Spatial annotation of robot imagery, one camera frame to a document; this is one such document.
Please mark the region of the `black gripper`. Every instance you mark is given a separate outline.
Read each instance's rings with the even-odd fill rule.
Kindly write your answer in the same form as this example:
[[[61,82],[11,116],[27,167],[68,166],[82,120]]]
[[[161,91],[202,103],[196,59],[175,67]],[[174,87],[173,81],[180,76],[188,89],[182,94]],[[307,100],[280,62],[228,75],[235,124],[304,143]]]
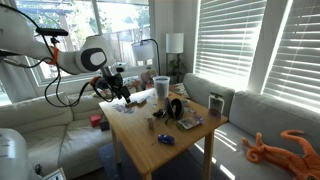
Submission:
[[[128,89],[123,84],[123,78],[120,73],[114,74],[109,68],[101,68],[102,76],[98,80],[100,89],[109,89],[113,96],[125,98],[126,103],[131,103],[128,97]]]

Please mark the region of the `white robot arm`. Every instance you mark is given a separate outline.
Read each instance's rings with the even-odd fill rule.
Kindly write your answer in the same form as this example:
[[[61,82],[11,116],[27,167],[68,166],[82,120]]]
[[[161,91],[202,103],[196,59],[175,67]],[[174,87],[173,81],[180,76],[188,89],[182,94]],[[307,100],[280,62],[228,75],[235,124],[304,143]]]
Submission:
[[[2,4],[0,7],[0,49],[3,57],[24,55],[39,62],[55,65],[58,70],[62,69],[72,75],[101,70],[103,75],[94,77],[83,86],[83,89],[90,84],[99,97],[102,95],[97,89],[109,89],[111,96],[104,97],[105,101],[111,102],[115,97],[118,99],[124,97],[127,103],[130,102],[130,92],[123,85],[122,76],[119,73],[113,74],[111,71],[111,66],[115,61],[111,60],[111,52],[107,47],[105,37],[88,36],[78,51],[63,52],[55,45],[49,46],[47,42],[37,41],[27,21],[33,23],[42,36],[50,35],[55,38],[67,34],[64,30],[40,28],[23,12]]]

